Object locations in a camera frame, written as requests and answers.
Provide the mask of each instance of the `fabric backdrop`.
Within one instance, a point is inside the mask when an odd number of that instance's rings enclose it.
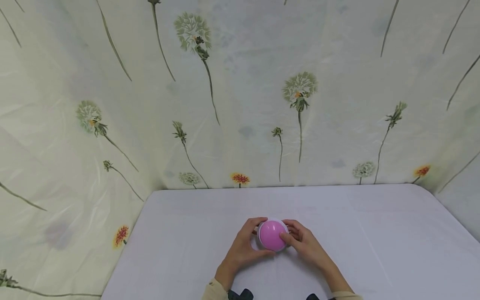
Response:
[[[479,1],[0,10],[1,299],[97,299],[159,189],[410,182],[480,239]]]

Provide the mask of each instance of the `beige sleeve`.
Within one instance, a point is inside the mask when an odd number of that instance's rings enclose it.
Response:
[[[228,295],[223,286],[214,278],[205,287],[202,300],[228,300]]]
[[[350,292],[334,292],[332,295],[336,300],[363,300],[361,296]]]

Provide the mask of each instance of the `pink ball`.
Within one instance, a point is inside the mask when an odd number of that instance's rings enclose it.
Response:
[[[265,249],[282,251],[287,244],[280,238],[280,233],[288,233],[287,226],[278,219],[268,219],[258,226],[258,240]]]

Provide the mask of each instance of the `white table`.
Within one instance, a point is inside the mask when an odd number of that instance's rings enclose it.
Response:
[[[389,184],[154,192],[102,300],[200,299],[254,216],[310,228],[365,300],[480,299],[480,243],[426,190]],[[292,248],[238,274],[232,289],[244,288],[256,300],[331,297]]]

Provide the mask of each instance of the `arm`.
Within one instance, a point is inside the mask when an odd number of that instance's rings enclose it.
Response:
[[[232,288],[233,279],[239,270],[261,258],[275,255],[270,250],[254,250],[250,244],[252,233],[256,233],[255,227],[266,220],[264,217],[252,218],[243,225],[225,259],[218,266],[215,278],[206,286],[202,300],[227,300],[227,292]]]
[[[296,220],[283,220],[283,222],[287,225],[289,234],[282,233],[280,237],[292,246],[305,261],[316,266],[322,272],[336,300],[361,300],[360,296],[353,293],[337,265],[312,232]]]

